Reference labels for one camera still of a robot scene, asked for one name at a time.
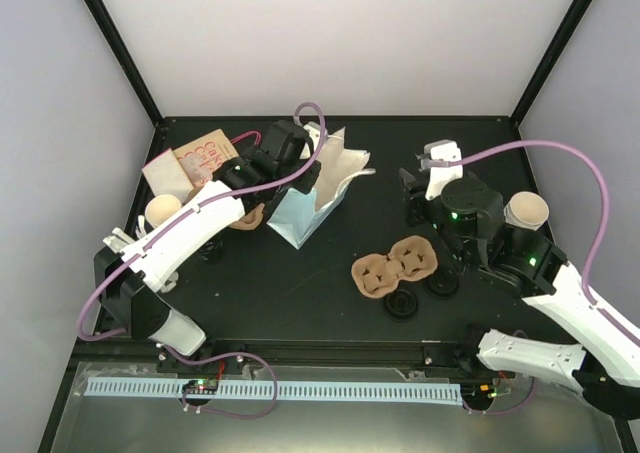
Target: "black table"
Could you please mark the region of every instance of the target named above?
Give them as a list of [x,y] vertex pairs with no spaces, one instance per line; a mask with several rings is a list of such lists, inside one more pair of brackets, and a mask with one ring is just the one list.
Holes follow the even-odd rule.
[[[276,118],[175,118],[155,148],[176,148],[217,128],[229,138],[266,131]],[[362,296],[350,275],[357,258],[386,253],[396,241],[421,235],[435,246],[440,263],[448,254],[428,225],[410,228],[398,169],[417,173],[417,153],[440,139],[458,142],[463,155],[520,139],[506,118],[329,118],[330,132],[346,126],[346,147],[371,152],[377,174],[358,179],[344,202],[296,250],[268,226],[224,232],[224,256],[216,262],[192,257],[179,269],[177,288],[163,298],[192,317],[220,345],[246,348],[284,363],[390,364],[415,366],[425,342],[462,340],[469,323],[504,331],[524,330],[531,338],[571,342],[571,337],[538,311],[491,289],[473,274],[461,278],[448,300],[429,294],[422,283],[401,283],[419,298],[408,322],[393,321],[382,301]],[[243,144],[237,145],[241,150]],[[536,191],[526,155],[504,153],[471,165],[505,201],[521,190]],[[140,192],[132,213],[141,214],[150,193]]]

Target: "black tabletop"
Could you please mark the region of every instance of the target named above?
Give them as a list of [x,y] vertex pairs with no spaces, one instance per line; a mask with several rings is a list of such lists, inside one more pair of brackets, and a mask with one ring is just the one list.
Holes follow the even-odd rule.
[[[202,118],[173,120],[161,149],[183,145],[222,128],[229,138],[248,130],[266,131],[273,119]],[[428,225],[410,228],[398,169],[417,175],[415,158],[423,145],[441,139],[458,142],[468,156],[519,139],[506,118],[329,118],[329,131],[346,127],[346,147],[371,152],[376,175],[350,186],[343,203],[300,250],[267,225],[255,231],[224,232],[224,256],[208,263],[195,256],[179,269],[177,288],[163,298],[198,322],[214,338],[322,342],[460,341],[465,327],[477,323],[511,331],[522,329],[541,341],[569,342],[554,322],[523,302],[492,290],[473,274],[460,279],[458,292],[443,300],[422,283],[401,283],[419,301],[415,317],[391,319],[382,301],[361,295],[351,265],[369,253],[387,253],[410,235],[429,239],[439,261],[449,259]],[[505,201],[535,184],[519,151],[469,167],[500,191]]]

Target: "black metal frame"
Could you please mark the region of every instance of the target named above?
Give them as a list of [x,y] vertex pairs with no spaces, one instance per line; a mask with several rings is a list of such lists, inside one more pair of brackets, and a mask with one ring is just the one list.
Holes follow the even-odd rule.
[[[156,130],[149,149],[147,160],[152,159],[158,153],[166,133],[168,132],[167,122],[171,121],[163,117],[158,109],[151,92],[147,88],[142,75],[140,74],[133,58],[131,57],[124,40],[120,36],[116,25],[114,24],[109,12],[102,0],[84,0],[93,15],[98,27],[102,31],[105,39],[107,40],[111,50],[113,51],[116,59],[118,60],[122,70],[124,71],[127,79],[131,83],[136,95],[142,103],[144,109],[147,112],[151,122],[154,124]],[[529,84],[522,94],[515,110],[509,117],[509,121],[514,128],[514,131],[519,135],[518,128],[525,118],[527,112],[533,105],[537,95],[544,86],[545,81],[549,77],[554,65],[558,61],[564,48],[571,39],[574,31],[576,30],[580,20],[586,13],[592,0],[573,0],[567,13],[565,14],[562,22],[560,23],[551,43],[545,51],[540,63],[538,64],[533,76],[531,77]],[[533,181],[533,173],[528,168],[528,175]],[[131,232],[135,224],[135,212],[139,211],[141,202],[144,201],[148,194],[148,186],[145,181],[141,179],[138,189],[136,190],[136,196],[133,201],[133,206],[129,218],[127,219],[126,231]],[[103,316],[98,318],[98,324],[103,324]],[[269,345],[251,345],[252,351],[256,353],[262,353],[266,357],[273,356],[273,349],[270,349]],[[300,348],[296,350],[294,347],[290,360],[295,362],[295,357],[302,354],[305,358],[314,357],[318,361],[326,361],[326,356],[323,358],[322,352],[315,348],[314,353],[308,348],[303,352],[305,348],[300,345]],[[282,358],[282,349],[278,348],[277,355]],[[354,352],[350,350],[349,355],[353,359]],[[69,365],[64,373],[60,390],[56,397],[49,422],[47,423],[43,439],[39,448],[39,452],[50,451],[55,433],[58,428],[62,412],[66,404],[67,396],[70,392],[73,378],[75,376],[78,364],[80,362],[93,361],[93,362],[124,362],[124,363],[138,363],[138,362],[151,362],[154,363],[158,358],[158,350],[150,342],[139,342],[131,339],[110,339],[97,343],[86,343],[78,341],[72,352]],[[414,348],[409,348],[404,351],[398,352],[394,357],[394,362],[397,361],[414,363],[419,361],[420,356]],[[371,352],[367,352],[363,356],[364,363],[370,363],[372,360]],[[380,357],[380,362],[384,362],[384,358]],[[620,442],[625,453],[638,453],[629,424],[626,421],[615,419],[615,426],[620,438]]]

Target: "black frame post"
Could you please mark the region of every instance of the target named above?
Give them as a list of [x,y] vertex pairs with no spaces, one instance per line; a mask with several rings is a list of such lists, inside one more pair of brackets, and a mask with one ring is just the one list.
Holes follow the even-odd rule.
[[547,51],[544,52],[542,60],[540,60],[536,71],[533,73],[531,80],[529,80],[527,88],[524,90],[520,101],[518,101],[516,109],[513,110],[509,118],[509,121],[511,121],[513,125],[520,126],[522,120],[524,120],[531,105],[533,105],[533,102],[536,100],[538,93],[540,93],[542,86],[545,81],[547,81],[551,70],[553,70],[558,58],[560,58],[560,55],[564,51],[565,46],[569,43],[573,32],[576,31],[580,20],[582,20],[582,17],[587,12],[591,1],[592,0],[573,0],[571,2],[569,10],[567,10],[567,13],[562,19],[562,23],[560,23],[555,35],[553,35]]
[[102,31],[102,34],[107,40],[107,43],[109,43],[113,54],[116,56],[116,59],[122,67],[122,71],[124,71],[124,74],[127,76],[129,83],[131,83],[133,90],[136,92],[136,95],[138,95],[140,103],[142,103],[147,115],[149,115],[149,119],[151,119],[151,122],[155,127],[158,127],[160,123],[162,123],[164,117],[156,106],[155,101],[153,101],[151,92],[147,88],[147,85],[142,79],[142,75],[138,71],[133,58],[129,54],[129,50],[127,50],[124,40],[120,36],[120,33],[118,33],[118,29],[111,19],[111,16],[107,11],[107,7],[102,0],[84,0],[84,2],[87,4],[93,18],[96,20],[100,31]]

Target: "perforated strip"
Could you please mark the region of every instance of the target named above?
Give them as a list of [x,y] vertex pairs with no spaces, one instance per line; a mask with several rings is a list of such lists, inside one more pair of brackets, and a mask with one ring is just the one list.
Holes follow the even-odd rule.
[[[176,398],[189,380],[167,378],[89,378],[85,396]],[[189,398],[269,400],[270,381],[222,380],[215,395],[189,394]],[[279,381],[278,399],[289,401],[357,401],[384,403],[436,403],[461,405],[460,387],[441,383],[358,383]]]

